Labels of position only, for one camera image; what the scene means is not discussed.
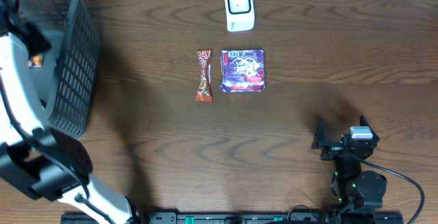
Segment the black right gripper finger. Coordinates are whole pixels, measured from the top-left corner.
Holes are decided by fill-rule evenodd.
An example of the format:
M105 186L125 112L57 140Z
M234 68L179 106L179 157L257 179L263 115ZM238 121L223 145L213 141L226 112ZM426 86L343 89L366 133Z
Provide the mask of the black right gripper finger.
M364 115L361 115L359 118L359 122L360 122L360 126L365 126L368 127L371 134L372 134L372 140L374 142L379 142L380 138L378 137L378 135L375 133L375 131L371 128L370 124L367 122L366 118Z
M312 149L323 149L328 144L328 140L326 138L325 126L322 120L322 117L319 116L317 120L317 126L315 135L313 137L313 141L311 144Z

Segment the purple Carefree pad pack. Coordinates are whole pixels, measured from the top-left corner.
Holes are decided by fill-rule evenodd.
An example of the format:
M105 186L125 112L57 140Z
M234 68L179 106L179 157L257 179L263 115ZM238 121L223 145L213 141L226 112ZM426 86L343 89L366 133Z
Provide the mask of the purple Carefree pad pack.
M223 92L261 92L265 86L263 49L222 50L220 63Z

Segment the red Toto snack wrapper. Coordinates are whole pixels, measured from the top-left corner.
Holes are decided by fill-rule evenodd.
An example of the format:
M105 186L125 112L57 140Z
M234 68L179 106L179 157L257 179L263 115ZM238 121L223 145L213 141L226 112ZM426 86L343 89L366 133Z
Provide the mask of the red Toto snack wrapper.
M202 49L197 51L198 63L200 66L200 82L196 92L197 101L213 101L211 92L211 49Z

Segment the orange Kleenex tissue pack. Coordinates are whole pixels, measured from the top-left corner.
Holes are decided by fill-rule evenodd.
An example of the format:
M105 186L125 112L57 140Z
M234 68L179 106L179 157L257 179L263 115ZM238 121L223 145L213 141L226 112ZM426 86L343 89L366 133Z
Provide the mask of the orange Kleenex tissue pack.
M34 55L29 58L28 60L28 67L29 68L42 68L44 64L44 54L40 53L37 55Z

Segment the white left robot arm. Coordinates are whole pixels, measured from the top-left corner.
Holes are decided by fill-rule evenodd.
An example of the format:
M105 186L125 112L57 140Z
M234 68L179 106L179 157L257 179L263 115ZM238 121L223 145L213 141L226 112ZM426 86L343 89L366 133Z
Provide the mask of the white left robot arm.
M1 0L1 177L98 223L147 223L93 172L86 130L101 40L83 0Z

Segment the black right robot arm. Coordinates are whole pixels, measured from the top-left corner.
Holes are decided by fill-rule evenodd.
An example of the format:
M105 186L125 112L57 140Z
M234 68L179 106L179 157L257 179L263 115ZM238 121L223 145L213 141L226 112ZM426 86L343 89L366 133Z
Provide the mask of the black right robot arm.
M364 116L359 120L359 126L350 127L340 140L331 142L326 137L323 120L319 118L311 148L321 151L322 160L334 162L331 190L342 207L351 212L372 212L383 206L387 179L361 167L362 162L374 153L380 138Z

